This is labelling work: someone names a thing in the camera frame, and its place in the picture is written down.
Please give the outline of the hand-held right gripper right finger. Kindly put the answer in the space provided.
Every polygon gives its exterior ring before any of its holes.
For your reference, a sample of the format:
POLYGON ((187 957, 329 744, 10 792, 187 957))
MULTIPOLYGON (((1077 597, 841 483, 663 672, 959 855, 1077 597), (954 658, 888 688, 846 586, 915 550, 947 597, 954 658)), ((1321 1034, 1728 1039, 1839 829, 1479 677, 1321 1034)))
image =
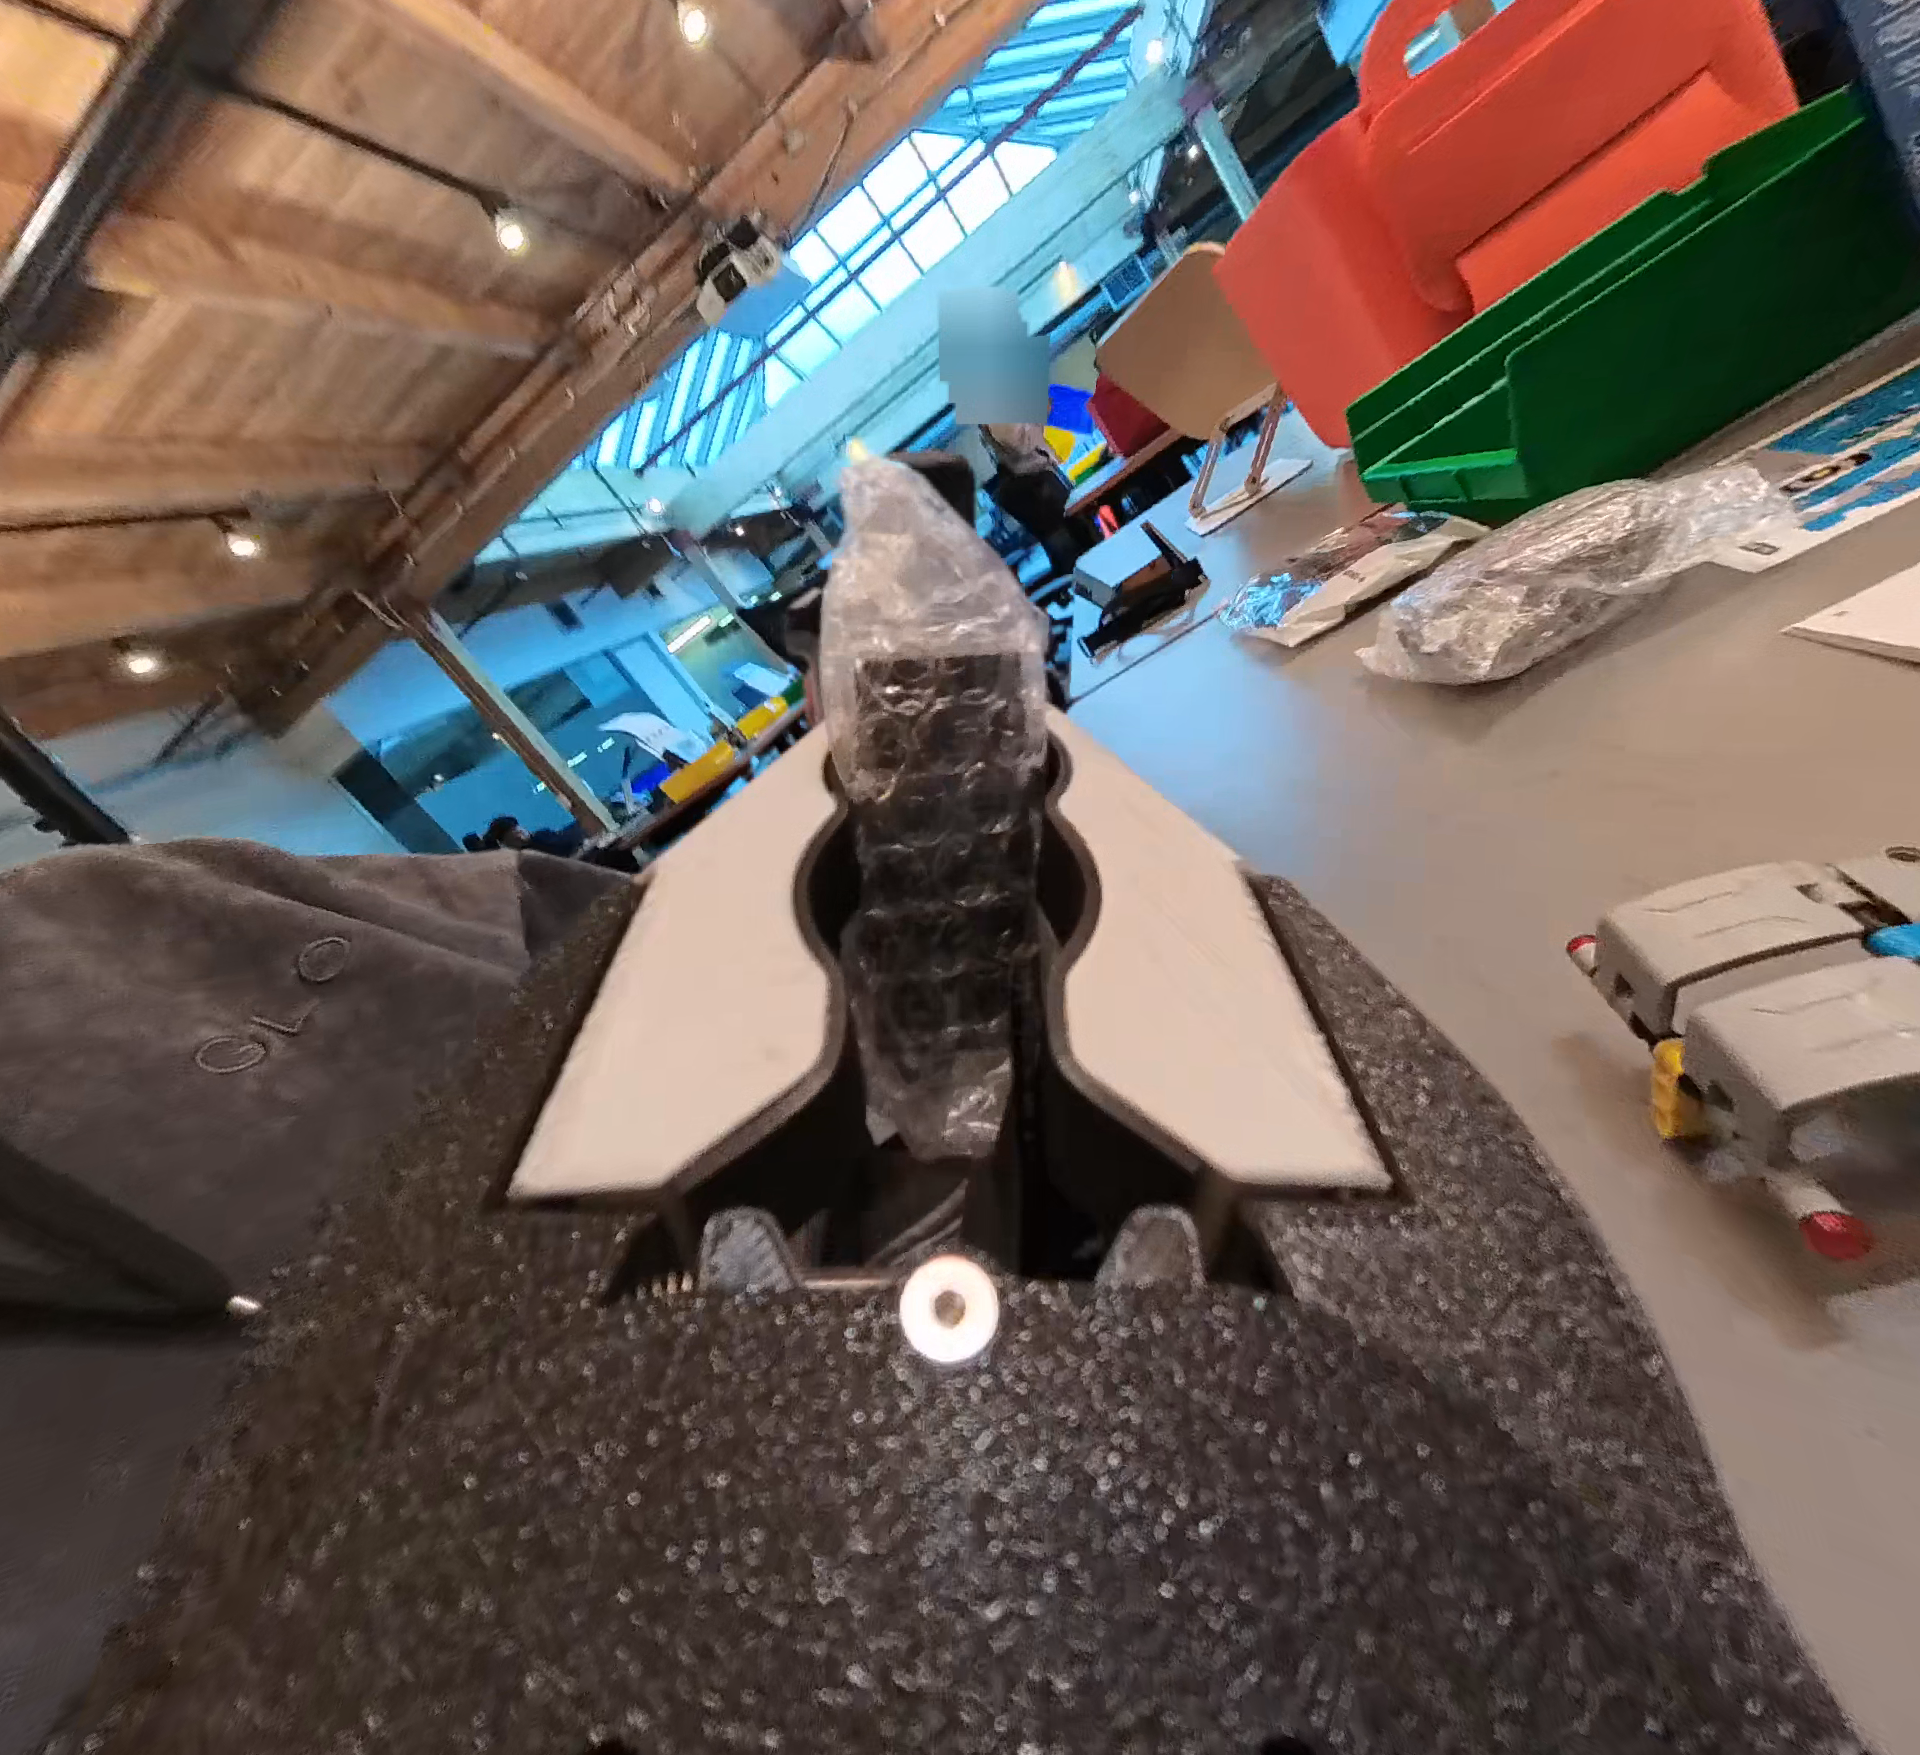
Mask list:
POLYGON ((1241 860, 1061 711, 1043 802, 1047 1049, 1174 1168, 1238 1197, 1382 1197, 1392 1170, 1241 860))

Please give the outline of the bubble wrapped dark bundle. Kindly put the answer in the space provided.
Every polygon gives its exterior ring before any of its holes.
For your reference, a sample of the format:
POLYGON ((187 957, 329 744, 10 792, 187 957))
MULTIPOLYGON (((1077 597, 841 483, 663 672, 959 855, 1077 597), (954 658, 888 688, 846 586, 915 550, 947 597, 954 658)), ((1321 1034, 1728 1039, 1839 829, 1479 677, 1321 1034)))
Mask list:
POLYGON ((1724 544, 1786 527, 1752 463, 1585 486, 1494 527, 1399 591, 1359 662, 1425 687, 1493 687, 1601 635, 1724 544))

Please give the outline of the small clear plastic bag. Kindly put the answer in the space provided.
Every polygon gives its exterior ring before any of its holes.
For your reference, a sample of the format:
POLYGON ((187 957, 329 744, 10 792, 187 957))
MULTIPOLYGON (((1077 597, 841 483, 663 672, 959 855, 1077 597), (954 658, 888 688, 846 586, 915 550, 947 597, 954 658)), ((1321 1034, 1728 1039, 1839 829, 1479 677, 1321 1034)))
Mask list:
POLYGON ((916 466, 853 462, 816 687, 846 802, 841 939, 869 1128, 925 1165, 993 1151, 1039 960, 1046 625, 916 466))

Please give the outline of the flat clear plastic bag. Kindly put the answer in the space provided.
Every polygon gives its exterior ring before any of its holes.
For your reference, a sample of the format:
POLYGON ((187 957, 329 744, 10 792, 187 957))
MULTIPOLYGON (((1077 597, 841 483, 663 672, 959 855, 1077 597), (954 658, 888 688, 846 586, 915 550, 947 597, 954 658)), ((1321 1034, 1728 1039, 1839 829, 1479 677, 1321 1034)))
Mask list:
POLYGON ((1241 583, 1215 620, 1237 637, 1295 652, 1483 536, 1483 524, 1444 509, 1387 503, 1241 583))

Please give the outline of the building instruction booklet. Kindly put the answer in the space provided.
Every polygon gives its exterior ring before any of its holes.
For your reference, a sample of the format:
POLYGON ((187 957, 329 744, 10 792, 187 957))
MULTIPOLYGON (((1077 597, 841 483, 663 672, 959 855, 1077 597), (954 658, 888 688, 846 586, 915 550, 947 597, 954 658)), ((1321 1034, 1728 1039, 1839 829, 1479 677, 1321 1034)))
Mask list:
POLYGON ((1806 614, 1782 628, 1791 637, 1917 662, 1917 566, 1885 576, 1829 608, 1806 614))

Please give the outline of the orange carry case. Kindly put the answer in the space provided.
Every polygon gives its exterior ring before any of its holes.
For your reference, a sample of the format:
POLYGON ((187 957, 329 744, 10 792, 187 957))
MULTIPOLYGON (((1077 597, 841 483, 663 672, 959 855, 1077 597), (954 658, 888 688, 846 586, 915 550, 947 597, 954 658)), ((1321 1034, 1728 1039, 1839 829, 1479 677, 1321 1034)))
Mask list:
POLYGON ((1793 105, 1764 0, 1389 0, 1215 285, 1346 447, 1356 399, 1793 105))

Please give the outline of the grey desk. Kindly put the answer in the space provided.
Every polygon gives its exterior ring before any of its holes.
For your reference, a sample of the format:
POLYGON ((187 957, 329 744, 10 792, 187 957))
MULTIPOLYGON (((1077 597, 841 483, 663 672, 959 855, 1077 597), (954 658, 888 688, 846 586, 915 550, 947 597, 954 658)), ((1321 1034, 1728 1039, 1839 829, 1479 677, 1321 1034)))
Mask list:
POLYGON ((1195 625, 1070 714, 1333 920, 1533 1128, 1640 1292, 1745 1543, 1845 1711, 1917 1749, 1917 1158, 1843 1158, 1876 1247, 1809 1252, 1655 1140, 1642 1049, 1564 953, 1611 902, 1917 843, 1917 668, 1788 635, 1917 563, 1917 506, 1786 566, 1684 576, 1504 687, 1195 625))

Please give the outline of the sticker sheet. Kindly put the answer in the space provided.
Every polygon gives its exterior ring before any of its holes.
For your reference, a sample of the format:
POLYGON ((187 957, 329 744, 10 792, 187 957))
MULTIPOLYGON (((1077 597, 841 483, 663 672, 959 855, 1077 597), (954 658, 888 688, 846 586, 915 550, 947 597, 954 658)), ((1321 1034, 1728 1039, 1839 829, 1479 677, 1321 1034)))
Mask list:
POLYGON ((1832 400, 1754 452, 1782 511, 1709 553, 1712 566, 1766 573, 1917 500, 1917 365, 1832 400))

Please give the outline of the small black box device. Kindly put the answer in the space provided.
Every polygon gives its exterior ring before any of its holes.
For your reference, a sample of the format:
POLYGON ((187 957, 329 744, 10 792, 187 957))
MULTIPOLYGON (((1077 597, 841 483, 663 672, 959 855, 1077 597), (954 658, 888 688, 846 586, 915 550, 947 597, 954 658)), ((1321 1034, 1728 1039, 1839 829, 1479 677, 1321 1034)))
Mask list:
POLYGON ((1151 623, 1188 605, 1208 588, 1202 560, 1182 544, 1170 541, 1161 527, 1140 521, 1151 556, 1140 557, 1127 573, 1103 578, 1083 563, 1074 570, 1074 596, 1090 600, 1097 620, 1078 637, 1078 652, 1098 660, 1107 650, 1137 637, 1151 623))

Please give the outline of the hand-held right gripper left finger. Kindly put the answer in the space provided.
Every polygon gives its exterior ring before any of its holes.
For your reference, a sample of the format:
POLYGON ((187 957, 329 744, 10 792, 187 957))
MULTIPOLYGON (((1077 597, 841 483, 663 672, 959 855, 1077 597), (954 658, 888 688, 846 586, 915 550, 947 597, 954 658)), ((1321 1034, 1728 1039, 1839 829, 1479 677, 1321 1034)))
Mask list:
POLYGON ((828 734, 805 731, 648 866, 512 1204, 690 1197, 826 1081, 841 1007, 804 868, 842 818, 828 759, 828 734))

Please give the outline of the white ceiling device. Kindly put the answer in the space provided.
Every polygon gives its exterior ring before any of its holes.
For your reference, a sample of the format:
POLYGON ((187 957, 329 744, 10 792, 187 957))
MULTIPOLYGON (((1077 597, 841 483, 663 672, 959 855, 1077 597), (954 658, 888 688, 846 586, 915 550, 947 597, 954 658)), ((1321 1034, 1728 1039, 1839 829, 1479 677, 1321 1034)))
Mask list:
POLYGON ((782 265, 785 249, 757 214, 718 228, 692 265, 694 308, 702 323, 719 328, 732 305, 771 285, 782 265))

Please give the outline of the tan board on wooden stand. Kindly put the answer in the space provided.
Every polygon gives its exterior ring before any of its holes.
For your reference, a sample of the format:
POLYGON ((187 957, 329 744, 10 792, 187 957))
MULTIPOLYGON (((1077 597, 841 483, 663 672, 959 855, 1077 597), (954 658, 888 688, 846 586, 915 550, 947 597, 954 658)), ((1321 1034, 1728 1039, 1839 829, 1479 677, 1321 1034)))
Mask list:
POLYGON ((1301 456, 1268 470, 1285 396, 1215 279, 1225 249, 1219 242, 1188 245, 1094 349, 1098 378, 1125 389, 1174 436, 1202 440, 1204 463, 1188 492, 1188 524, 1202 539, 1306 470, 1301 456), (1254 457, 1237 490, 1214 496, 1228 436, 1241 422, 1258 422, 1254 457))

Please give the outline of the grey building block assembly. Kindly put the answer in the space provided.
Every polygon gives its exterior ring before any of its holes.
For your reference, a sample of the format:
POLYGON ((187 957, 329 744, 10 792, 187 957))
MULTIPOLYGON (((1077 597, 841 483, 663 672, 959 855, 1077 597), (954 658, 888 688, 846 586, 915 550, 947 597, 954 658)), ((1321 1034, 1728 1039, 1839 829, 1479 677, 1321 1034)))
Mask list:
POLYGON ((1614 902, 1566 957, 1645 1051, 1655 1137, 1832 1266, 1876 1251, 1833 1185, 1917 1162, 1917 848, 1766 860, 1614 902))

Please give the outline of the green plastic bin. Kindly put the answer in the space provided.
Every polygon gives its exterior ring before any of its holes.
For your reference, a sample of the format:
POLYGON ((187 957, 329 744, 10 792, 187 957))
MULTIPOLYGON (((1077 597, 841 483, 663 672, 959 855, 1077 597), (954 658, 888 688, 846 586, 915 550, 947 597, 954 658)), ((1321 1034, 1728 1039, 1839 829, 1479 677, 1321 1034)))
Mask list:
POLYGON ((1838 87, 1356 399, 1356 472, 1375 503, 1513 521, 1667 466, 1914 309, 1903 171, 1838 87))

